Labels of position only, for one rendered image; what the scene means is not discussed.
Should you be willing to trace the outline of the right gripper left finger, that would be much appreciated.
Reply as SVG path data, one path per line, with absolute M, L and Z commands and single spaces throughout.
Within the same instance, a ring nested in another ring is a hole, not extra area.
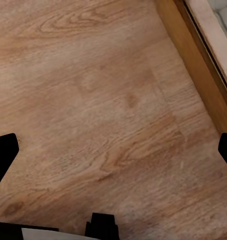
M 0 136 L 0 182 L 18 152 L 18 140 L 14 133 Z

